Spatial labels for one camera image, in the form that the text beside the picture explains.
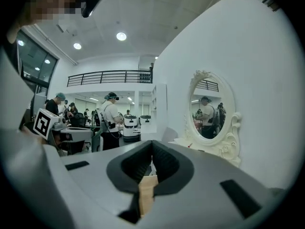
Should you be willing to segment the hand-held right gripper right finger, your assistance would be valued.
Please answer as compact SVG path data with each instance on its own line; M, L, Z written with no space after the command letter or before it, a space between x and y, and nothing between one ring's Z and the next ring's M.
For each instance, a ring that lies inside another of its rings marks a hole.
M272 193L228 161L191 148L166 144L188 158L193 177L177 193L156 196L152 220L244 220L272 200Z

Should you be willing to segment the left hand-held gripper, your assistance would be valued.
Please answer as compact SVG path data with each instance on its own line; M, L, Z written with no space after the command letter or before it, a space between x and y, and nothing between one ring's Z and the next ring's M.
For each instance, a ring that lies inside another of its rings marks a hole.
M43 138L48 138L51 130L60 131L67 128L65 119L46 109L40 108L37 112L33 131Z

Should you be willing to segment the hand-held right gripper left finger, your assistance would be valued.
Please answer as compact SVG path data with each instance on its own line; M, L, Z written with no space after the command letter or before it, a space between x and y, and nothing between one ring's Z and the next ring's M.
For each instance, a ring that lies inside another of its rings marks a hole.
M125 221L140 219L139 183L150 176L151 141L63 158L81 190L99 206Z

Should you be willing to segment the white dressing table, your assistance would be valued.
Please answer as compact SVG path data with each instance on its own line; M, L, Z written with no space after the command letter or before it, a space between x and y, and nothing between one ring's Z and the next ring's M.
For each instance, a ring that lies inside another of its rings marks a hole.
M192 146L190 147L191 149L194 149L194 150L200 149L200 150L204 150L206 153L213 154L213 155L216 155L216 156L218 155L217 150L213 149L212 147L203 146L202 144L200 144L196 141L193 141L193 140L186 140L184 138L175 138L170 143L177 144L177 145L180 145L180 146L184 146L186 148L190 143L193 143Z

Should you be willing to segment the small wooden drawer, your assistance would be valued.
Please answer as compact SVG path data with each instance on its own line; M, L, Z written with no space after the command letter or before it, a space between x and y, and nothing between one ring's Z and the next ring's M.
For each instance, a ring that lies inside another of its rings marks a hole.
M144 176L139 183L139 209L140 216L143 218L152 208L154 203L154 187L158 185L156 175Z

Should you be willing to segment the black office chair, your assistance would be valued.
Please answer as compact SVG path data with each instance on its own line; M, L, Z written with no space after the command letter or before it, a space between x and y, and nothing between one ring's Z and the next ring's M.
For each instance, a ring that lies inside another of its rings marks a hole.
M83 115L75 115L70 118L71 127L84 128L86 125L86 118Z

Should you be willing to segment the grey desk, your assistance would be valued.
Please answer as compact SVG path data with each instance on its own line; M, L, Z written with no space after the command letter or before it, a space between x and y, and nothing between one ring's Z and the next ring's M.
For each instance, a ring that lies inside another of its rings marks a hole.
M93 131L87 128L67 127L60 131L62 142L76 143L89 140L93 137Z

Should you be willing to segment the white wheeled robot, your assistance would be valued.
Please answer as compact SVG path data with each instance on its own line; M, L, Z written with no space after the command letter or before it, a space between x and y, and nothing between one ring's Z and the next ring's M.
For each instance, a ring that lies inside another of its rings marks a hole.
M124 115L123 140L126 143L140 141L138 119L134 115Z
M151 120L152 118L150 115L141 115L139 117L139 127L142 134L150 132Z

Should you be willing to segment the white ornate oval mirror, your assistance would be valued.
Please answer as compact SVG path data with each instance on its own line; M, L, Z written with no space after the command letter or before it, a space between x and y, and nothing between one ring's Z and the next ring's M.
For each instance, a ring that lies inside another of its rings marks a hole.
M242 116L235 109L229 84L214 73L196 71L187 100L183 138L212 147L217 156L239 167Z

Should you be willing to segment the large dark glass window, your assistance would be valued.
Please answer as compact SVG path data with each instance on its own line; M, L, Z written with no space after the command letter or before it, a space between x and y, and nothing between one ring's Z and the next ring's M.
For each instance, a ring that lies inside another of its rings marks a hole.
M23 67L23 79L35 93L46 96L58 59L22 31L18 32L17 44Z

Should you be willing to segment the white shelf unit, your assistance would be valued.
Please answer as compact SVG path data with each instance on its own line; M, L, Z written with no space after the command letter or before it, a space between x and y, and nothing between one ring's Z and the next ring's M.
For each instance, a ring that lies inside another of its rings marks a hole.
M167 127L167 86L158 83L151 92L150 114L155 139L161 140Z

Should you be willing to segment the white ceiling air vent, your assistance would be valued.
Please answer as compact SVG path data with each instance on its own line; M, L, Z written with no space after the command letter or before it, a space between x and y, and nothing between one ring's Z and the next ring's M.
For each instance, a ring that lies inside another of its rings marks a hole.
M61 31L61 33L68 33L71 36L78 35L77 28L73 23L67 20L59 20L56 23L57 28Z

